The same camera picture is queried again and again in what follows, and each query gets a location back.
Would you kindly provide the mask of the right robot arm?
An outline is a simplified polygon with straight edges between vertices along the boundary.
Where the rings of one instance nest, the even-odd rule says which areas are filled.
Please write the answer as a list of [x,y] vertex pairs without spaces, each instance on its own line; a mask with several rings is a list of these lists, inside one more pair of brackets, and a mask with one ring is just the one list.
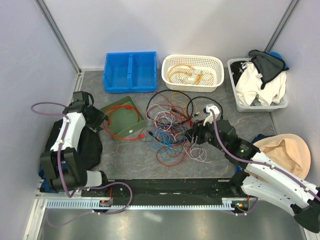
[[303,228],[320,231],[320,188],[287,171],[252,143],[238,137],[228,120],[196,121],[185,132],[191,143],[208,143],[245,171],[230,180],[229,191],[269,202],[294,217]]

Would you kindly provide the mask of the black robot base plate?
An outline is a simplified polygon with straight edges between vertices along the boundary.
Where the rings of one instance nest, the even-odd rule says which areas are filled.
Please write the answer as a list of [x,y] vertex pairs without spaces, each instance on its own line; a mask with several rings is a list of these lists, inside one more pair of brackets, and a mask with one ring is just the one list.
[[117,179],[133,193],[131,206],[220,205],[223,198],[246,199],[228,178]]

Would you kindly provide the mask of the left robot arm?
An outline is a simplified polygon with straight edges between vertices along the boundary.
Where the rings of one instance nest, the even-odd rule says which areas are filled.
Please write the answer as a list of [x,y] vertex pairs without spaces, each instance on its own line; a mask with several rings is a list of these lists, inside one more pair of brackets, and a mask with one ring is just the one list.
[[103,146],[99,131],[105,119],[105,114],[94,107],[91,93],[73,93],[61,120],[54,122],[39,158],[39,175],[47,191],[92,187],[99,197],[109,193],[110,185],[103,180],[103,172],[92,170],[101,162]]

